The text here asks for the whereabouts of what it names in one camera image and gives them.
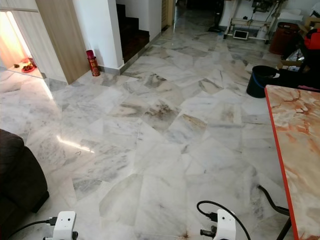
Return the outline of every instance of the trash bin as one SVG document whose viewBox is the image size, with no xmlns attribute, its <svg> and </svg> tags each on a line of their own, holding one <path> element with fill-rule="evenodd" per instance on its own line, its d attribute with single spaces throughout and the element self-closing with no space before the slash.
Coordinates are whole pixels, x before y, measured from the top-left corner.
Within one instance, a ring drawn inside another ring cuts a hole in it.
<svg viewBox="0 0 320 240">
<path fill-rule="evenodd" d="M 279 22 L 269 51 L 282 55 L 288 43 L 298 34 L 299 26 L 289 22 Z"/>
<path fill-rule="evenodd" d="M 274 78 L 274 76 L 278 72 L 277 69 L 270 66 L 254 66 L 246 93 L 254 98 L 265 98 L 265 86 L 277 82 L 278 78 Z"/>
</svg>

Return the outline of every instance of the red table edge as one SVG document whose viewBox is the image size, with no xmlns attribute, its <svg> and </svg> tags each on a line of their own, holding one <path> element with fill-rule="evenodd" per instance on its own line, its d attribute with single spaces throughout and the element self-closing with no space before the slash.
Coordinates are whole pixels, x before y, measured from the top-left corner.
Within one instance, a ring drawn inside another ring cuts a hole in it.
<svg viewBox="0 0 320 240">
<path fill-rule="evenodd" d="M 298 240 L 299 239 L 299 235 L 298 235 L 298 229 L 297 229 L 297 224 L 296 224 L 296 219 L 295 219 L 295 214 L 294 214 L 294 208 L 293 208 L 292 201 L 291 201 L 291 196 L 290 196 L 289 185 L 288 185 L 288 181 L 287 181 L 285 165 L 284 165 L 284 161 L 283 161 L 282 155 L 281 155 L 278 136 L 277 136 L 277 132 L 276 132 L 276 125 L 275 125 L 275 121 L 274 121 L 273 114 L 272 114 L 272 108 L 271 108 L 270 101 L 269 101 L 267 86 L 265 86 L 265 88 L 264 88 L 266 102 L 267 102 L 267 105 L 268 105 L 268 110 L 269 110 L 272 130 L 273 130 L 273 136 L 274 136 L 276 151 L 278 153 L 278 158 L 279 158 L 279 163 L 280 163 L 280 168 L 281 168 L 281 173 L 282 173 L 282 178 L 283 178 L 283 183 L 284 183 L 285 195 L 286 195 L 286 199 L 287 199 L 287 202 L 288 202 L 290 218 L 291 218 L 291 225 L 292 225 L 292 229 L 293 229 L 293 236 L 294 236 L 295 240 Z"/>
</svg>

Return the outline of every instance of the black bucket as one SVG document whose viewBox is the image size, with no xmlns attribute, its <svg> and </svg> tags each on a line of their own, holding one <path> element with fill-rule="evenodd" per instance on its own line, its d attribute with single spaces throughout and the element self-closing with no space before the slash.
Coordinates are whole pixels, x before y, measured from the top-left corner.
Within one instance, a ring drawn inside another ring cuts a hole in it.
<svg viewBox="0 0 320 240">
<path fill-rule="evenodd" d="M 278 70 L 270 66 L 254 66 L 246 93 L 254 98 L 265 98 L 265 86 L 277 81 L 274 78 L 277 73 Z"/>
</svg>

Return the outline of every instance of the brown sofa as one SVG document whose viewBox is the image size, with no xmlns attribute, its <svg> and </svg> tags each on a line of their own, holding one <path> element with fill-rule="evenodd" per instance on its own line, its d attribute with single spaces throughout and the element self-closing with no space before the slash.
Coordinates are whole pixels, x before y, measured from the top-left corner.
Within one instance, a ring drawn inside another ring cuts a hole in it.
<svg viewBox="0 0 320 240">
<path fill-rule="evenodd" d="M 21 137 L 0 129 L 0 240 L 48 199 L 45 175 Z"/>
</svg>

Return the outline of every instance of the dark wooden stair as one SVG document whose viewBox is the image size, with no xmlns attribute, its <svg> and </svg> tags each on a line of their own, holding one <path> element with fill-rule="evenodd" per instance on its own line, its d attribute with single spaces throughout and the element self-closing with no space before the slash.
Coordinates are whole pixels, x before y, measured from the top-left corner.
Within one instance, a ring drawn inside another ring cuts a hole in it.
<svg viewBox="0 0 320 240">
<path fill-rule="evenodd" d="M 126 63 L 149 43 L 149 32 L 139 30 L 139 18 L 127 17 L 126 6 L 116 5 L 123 60 Z"/>
</svg>

